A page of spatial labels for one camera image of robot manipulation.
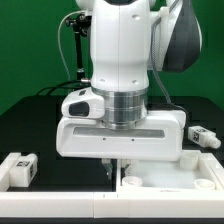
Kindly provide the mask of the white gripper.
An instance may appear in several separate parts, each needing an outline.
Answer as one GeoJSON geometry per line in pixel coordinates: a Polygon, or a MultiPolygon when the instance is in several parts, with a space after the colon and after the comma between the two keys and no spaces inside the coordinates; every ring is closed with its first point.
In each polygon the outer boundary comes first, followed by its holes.
{"type": "Polygon", "coordinates": [[[108,179],[110,159],[122,159],[129,176],[137,160],[176,161],[182,152],[186,114],[181,110],[151,110],[145,118],[124,127],[102,121],[103,98],[89,88],[70,93],[61,106],[56,149],[63,157],[100,158],[108,179]]]}

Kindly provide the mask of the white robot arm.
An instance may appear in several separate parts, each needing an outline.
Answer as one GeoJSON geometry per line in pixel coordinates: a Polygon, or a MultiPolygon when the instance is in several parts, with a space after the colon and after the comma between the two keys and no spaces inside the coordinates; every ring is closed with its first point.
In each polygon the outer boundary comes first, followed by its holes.
{"type": "Polygon", "coordinates": [[[183,72],[202,36],[192,0],[76,0],[91,19],[89,87],[63,101],[56,149],[63,157],[176,161],[186,115],[173,104],[148,110],[147,73],[183,72]]]}

